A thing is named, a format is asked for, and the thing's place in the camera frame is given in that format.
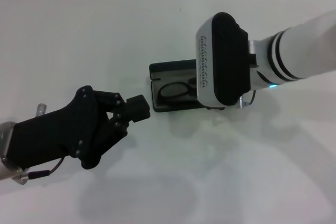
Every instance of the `black eyeglasses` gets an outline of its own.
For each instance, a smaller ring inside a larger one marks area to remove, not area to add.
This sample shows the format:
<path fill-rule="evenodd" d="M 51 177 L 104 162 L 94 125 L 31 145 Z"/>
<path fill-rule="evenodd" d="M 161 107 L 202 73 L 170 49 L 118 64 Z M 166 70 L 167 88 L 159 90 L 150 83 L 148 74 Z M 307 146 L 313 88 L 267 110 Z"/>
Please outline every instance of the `black eyeglasses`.
<path fill-rule="evenodd" d="M 190 95 L 191 97 L 197 96 L 197 88 L 191 85 L 196 85 L 196 78 L 191 78 L 188 82 L 176 81 L 171 82 L 160 87 L 157 95 L 157 99 L 160 102 L 185 102 L 176 100 L 176 98 Z"/>

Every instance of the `white table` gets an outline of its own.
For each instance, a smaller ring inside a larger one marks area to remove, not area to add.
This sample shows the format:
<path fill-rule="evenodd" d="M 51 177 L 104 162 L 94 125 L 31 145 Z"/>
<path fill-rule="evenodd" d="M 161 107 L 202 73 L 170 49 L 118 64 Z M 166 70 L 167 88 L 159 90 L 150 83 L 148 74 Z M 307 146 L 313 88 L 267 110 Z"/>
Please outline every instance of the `white table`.
<path fill-rule="evenodd" d="M 1 122 L 78 88 L 145 95 L 149 64 L 195 58 L 217 12 L 262 39 L 336 0 L 0 0 Z M 0 223 L 334 224 L 336 73 L 257 92 L 242 111 L 155 113 L 83 170 L 0 182 Z M 50 169 L 56 161 L 34 168 Z"/>

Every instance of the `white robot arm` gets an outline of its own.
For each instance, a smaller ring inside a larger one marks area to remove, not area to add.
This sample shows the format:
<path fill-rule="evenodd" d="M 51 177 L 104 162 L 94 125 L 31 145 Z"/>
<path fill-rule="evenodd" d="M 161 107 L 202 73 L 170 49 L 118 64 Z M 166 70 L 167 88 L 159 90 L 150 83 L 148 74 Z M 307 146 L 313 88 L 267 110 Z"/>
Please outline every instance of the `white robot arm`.
<path fill-rule="evenodd" d="M 249 90 L 336 70 L 336 11 L 263 40 L 248 40 L 231 15 L 218 13 L 196 35 L 197 99 L 234 105 Z"/>

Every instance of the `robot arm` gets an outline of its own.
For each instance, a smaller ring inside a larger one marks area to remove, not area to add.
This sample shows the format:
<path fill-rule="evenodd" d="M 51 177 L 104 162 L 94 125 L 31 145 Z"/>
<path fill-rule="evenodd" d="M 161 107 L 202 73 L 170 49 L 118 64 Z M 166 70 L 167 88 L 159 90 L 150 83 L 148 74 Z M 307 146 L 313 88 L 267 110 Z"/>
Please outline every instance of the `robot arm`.
<path fill-rule="evenodd" d="M 27 170 L 65 156 L 81 160 L 84 169 L 98 165 L 101 156 L 127 135 L 129 122 L 150 117 L 142 95 L 127 99 L 118 93 L 80 88 L 64 108 L 44 114 L 40 104 L 35 118 L 0 125 L 0 180 L 13 178 L 20 184 L 50 175 L 53 170 Z M 113 113 L 108 119 L 107 112 Z"/>
<path fill-rule="evenodd" d="M 197 32 L 197 98 L 207 107 L 234 105 L 249 90 L 297 81 L 336 69 L 336 11 L 248 40 L 227 13 Z"/>

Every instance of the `black stripe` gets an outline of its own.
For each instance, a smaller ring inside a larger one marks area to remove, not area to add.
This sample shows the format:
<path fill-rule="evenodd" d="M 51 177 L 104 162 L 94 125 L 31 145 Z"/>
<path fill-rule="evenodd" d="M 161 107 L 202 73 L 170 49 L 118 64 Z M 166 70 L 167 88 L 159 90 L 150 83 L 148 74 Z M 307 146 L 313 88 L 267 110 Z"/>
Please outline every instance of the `black stripe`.
<path fill-rule="evenodd" d="M 260 73 L 259 71 L 257 71 L 257 74 L 259 75 L 259 77 L 266 83 L 270 84 L 270 85 L 279 85 L 277 83 L 271 82 L 270 80 L 268 80 L 262 73 Z"/>
<path fill-rule="evenodd" d="M 280 39 L 282 37 L 282 35 L 284 34 L 285 31 L 282 31 L 281 34 L 278 37 L 278 40 L 275 44 L 275 56 L 277 58 L 277 61 L 279 63 L 280 68 L 282 69 L 282 71 L 288 75 L 290 78 L 296 79 L 296 80 L 300 80 L 301 78 L 296 77 L 294 75 L 292 75 L 287 68 L 285 67 L 284 63 L 282 62 L 281 56 L 280 56 Z"/>
<path fill-rule="evenodd" d="M 273 72 L 276 74 L 277 77 L 279 77 L 281 80 L 283 81 L 293 81 L 293 80 L 289 80 L 287 79 L 286 77 L 284 77 L 279 71 L 278 69 L 276 68 L 276 66 L 274 65 L 274 62 L 273 62 L 273 59 L 272 59 L 272 45 L 273 45 L 273 42 L 274 42 L 274 39 L 277 37 L 279 33 L 275 34 L 269 44 L 268 44 L 268 48 L 267 48 L 267 59 L 268 59 L 268 63 L 271 67 L 271 69 L 273 70 Z"/>

